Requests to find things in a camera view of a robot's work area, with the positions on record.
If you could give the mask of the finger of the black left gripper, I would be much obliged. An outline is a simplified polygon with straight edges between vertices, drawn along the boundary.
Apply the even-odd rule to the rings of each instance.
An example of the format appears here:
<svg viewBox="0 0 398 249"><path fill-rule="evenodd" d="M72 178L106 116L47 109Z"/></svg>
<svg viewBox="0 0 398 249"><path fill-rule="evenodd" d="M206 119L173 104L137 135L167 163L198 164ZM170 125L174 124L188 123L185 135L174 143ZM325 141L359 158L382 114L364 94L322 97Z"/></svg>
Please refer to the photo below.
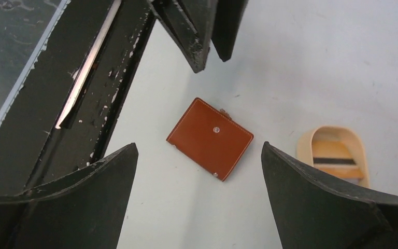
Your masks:
<svg viewBox="0 0 398 249"><path fill-rule="evenodd" d="M194 73L205 69L218 1L149 1L150 9L180 48Z"/></svg>
<svg viewBox="0 0 398 249"><path fill-rule="evenodd" d="M218 1L211 40L223 62L228 61L232 56L247 4L248 0Z"/></svg>

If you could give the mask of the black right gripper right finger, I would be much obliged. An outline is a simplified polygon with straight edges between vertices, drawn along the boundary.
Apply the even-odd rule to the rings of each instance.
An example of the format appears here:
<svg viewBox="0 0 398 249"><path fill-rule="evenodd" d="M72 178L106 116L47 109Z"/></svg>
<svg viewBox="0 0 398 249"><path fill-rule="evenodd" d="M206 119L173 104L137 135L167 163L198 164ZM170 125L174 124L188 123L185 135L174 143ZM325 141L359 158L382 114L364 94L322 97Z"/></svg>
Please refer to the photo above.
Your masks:
<svg viewBox="0 0 398 249"><path fill-rule="evenodd" d="M398 196L324 173L269 142L261 164L283 248L398 248Z"/></svg>

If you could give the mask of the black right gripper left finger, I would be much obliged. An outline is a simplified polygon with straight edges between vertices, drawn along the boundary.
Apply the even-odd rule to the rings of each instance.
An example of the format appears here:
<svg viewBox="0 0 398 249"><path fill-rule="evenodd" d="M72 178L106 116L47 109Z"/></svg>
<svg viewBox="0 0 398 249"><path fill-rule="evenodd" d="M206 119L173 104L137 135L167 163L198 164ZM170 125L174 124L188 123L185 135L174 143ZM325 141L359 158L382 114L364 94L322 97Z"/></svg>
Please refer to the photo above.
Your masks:
<svg viewBox="0 0 398 249"><path fill-rule="evenodd" d="M0 196L0 248L116 248L138 149L109 156L15 196Z"/></svg>

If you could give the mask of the brown leather card holder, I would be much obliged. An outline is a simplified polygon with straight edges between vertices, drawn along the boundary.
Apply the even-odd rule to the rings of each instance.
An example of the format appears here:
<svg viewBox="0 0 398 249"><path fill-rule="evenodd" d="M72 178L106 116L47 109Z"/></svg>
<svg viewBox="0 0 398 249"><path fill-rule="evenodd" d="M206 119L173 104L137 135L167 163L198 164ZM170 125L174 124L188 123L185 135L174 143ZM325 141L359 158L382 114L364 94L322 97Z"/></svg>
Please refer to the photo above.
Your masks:
<svg viewBox="0 0 398 249"><path fill-rule="evenodd" d="M224 110L195 98L166 141L220 181L225 181L254 135Z"/></svg>

